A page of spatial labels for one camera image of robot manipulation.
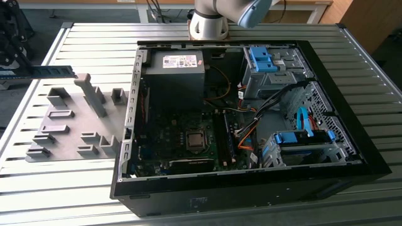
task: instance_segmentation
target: wooden cabinet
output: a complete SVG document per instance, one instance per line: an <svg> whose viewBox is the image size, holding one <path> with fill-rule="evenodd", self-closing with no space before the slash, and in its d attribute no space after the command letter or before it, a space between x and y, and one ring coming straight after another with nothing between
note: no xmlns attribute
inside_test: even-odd
<svg viewBox="0 0 402 226"><path fill-rule="evenodd" d="M402 22L402 0L334 0L321 23L342 23L372 54Z"/></svg>

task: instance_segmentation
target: barcode sticker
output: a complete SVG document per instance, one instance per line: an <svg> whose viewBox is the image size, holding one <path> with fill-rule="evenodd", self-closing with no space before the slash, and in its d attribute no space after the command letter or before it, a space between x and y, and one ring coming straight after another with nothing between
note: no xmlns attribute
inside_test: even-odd
<svg viewBox="0 0 402 226"><path fill-rule="evenodd" d="M165 56L163 57L163 68L181 68L181 67L198 67L197 56Z"/></svg>
<svg viewBox="0 0 402 226"><path fill-rule="evenodd" d="M245 98L243 95L245 95L245 93L242 91L239 91L239 99L241 100L243 100L243 98Z"/></svg>
<svg viewBox="0 0 402 226"><path fill-rule="evenodd" d="M250 158L255 163L258 163L258 157L254 153L251 153Z"/></svg>

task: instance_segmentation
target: black cable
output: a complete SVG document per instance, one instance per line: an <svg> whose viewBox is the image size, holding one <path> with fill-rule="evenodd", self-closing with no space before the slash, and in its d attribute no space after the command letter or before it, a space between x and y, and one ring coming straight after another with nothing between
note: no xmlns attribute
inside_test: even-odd
<svg viewBox="0 0 402 226"><path fill-rule="evenodd" d="M277 20L274 20L274 21L270 22L270 23L275 23L275 22L278 22L278 21L279 21L279 23L281 23L281 21L282 21L282 19L284 19L284 16L285 16L285 13L286 13L286 0L284 0L284 11L282 11L282 16L281 16L281 18L277 19Z"/></svg>
<svg viewBox="0 0 402 226"><path fill-rule="evenodd" d="M296 84L290 84L285 86L278 92L275 92L263 102L263 104L259 106L255 114L254 114L254 120L242 128L237 131L237 134L245 133L245 131L251 128L261 120L263 116L263 111L267 111L271 107L274 107L279 101L281 101L281 96L288 92L292 91L297 87L304 87L309 84L309 81L300 81Z"/></svg>
<svg viewBox="0 0 402 226"><path fill-rule="evenodd" d="M153 1L153 3L154 3L155 8L157 8L158 11L159 11L159 15L161 15L162 22L166 23L166 21L165 21L165 16L163 16L162 10L161 10L159 1L158 1L158 0L151 0L151 1Z"/></svg>

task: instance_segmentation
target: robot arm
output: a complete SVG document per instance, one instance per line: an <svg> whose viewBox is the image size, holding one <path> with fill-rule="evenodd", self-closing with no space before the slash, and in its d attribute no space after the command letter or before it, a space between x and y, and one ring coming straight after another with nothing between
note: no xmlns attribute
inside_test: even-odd
<svg viewBox="0 0 402 226"><path fill-rule="evenodd" d="M273 0L195 0L190 33L197 40L222 40L227 36L227 18L245 28L261 23Z"/></svg>

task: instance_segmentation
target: aluminum table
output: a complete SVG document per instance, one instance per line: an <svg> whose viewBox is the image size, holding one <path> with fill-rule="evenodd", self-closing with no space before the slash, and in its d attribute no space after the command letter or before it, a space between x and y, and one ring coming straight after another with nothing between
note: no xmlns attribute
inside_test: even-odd
<svg viewBox="0 0 402 226"><path fill-rule="evenodd" d="M34 81L0 140L0 224L402 224L402 95L349 31L317 24L265 24L253 32L231 25L230 30L234 40L312 42L393 173L317 202L139 218L109 198L114 159L26 162L50 104L46 94L51 87L74 83L71 79ZM102 90L117 83L130 86L137 41L186 39L186 24L64 24L43 65L71 65L76 73L91 73L91 82Z"/></svg>

